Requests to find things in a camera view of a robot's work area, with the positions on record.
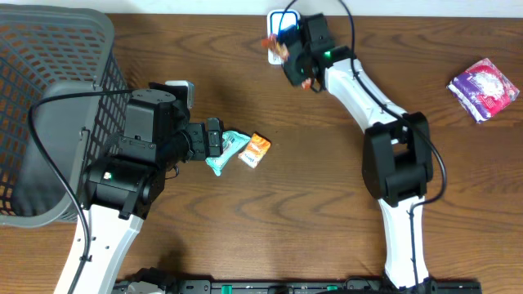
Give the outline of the purple noodle packet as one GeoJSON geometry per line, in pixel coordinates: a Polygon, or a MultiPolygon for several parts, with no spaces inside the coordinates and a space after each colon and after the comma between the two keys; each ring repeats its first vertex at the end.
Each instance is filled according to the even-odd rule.
{"type": "Polygon", "coordinates": [[[476,123],[484,123],[509,106],[520,90],[489,58],[452,78],[447,88],[476,123]]]}

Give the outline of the mint green wipes packet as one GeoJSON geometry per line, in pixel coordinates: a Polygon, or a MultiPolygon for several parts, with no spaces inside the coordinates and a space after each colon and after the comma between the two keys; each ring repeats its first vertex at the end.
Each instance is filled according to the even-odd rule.
{"type": "Polygon", "coordinates": [[[237,131],[225,131],[222,134],[223,153],[217,158],[207,158],[206,164],[216,176],[220,176],[228,161],[250,141],[250,137],[237,131]]]}

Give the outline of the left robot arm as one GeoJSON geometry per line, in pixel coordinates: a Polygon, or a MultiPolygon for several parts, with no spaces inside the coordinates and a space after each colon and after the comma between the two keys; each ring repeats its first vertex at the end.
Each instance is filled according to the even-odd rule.
{"type": "Polygon", "coordinates": [[[132,91],[115,154],[101,155],[83,173],[90,236],[75,233],[57,293],[111,292],[167,172],[179,162],[222,155],[221,121],[190,122],[193,104],[194,86],[187,81],[132,91]]]}

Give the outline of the red orange snack sachet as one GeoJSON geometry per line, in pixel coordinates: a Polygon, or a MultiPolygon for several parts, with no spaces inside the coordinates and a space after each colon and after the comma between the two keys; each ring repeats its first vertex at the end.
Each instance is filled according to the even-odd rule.
{"type": "Polygon", "coordinates": [[[269,35],[261,41],[261,44],[273,55],[273,58],[279,60],[281,64],[288,60],[288,48],[278,41],[276,34],[269,35]]]}

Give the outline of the small orange snack packet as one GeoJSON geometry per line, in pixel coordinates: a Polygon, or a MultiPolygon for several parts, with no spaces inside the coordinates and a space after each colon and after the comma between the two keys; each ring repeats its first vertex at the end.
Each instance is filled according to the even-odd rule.
{"type": "Polygon", "coordinates": [[[271,142],[265,137],[254,133],[245,149],[238,158],[251,168],[256,168],[271,147],[271,142]]]}

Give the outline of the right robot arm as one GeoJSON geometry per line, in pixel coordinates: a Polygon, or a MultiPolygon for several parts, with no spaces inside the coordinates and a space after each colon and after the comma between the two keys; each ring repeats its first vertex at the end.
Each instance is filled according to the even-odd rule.
{"type": "Polygon", "coordinates": [[[267,48],[295,87],[334,96],[364,134],[362,177],[378,201],[386,239],[383,289],[422,293],[430,281],[422,208],[433,178],[428,121],[395,105],[365,73],[352,46],[336,45],[324,15],[279,11],[267,48]]]}

